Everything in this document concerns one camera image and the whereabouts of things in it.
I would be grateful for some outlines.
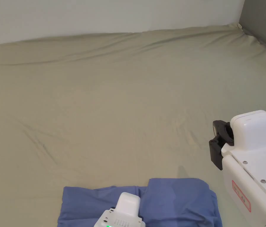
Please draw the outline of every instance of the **mattress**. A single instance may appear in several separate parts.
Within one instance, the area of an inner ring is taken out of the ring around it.
[[[56,226],[63,187],[200,178],[247,226],[210,161],[212,121],[266,110],[266,48],[239,25],[0,45],[0,226]]]

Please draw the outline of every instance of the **red label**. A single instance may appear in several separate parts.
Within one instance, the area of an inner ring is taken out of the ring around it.
[[[233,183],[233,190],[235,191],[237,196],[241,199],[243,204],[246,206],[247,210],[251,212],[251,205],[249,200],[246,198],[245,194],[243,194],[243,192],[239,189],[236,183],[234,181],[232,181],[232,183]]]

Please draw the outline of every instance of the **folded cloth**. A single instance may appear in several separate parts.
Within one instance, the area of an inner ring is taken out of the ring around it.
[[[147,187],[65,187],[58,227],[93,227],[122,192],[141,198],[146,227],[222,227],[216,194],[200,179],[150,179]]]

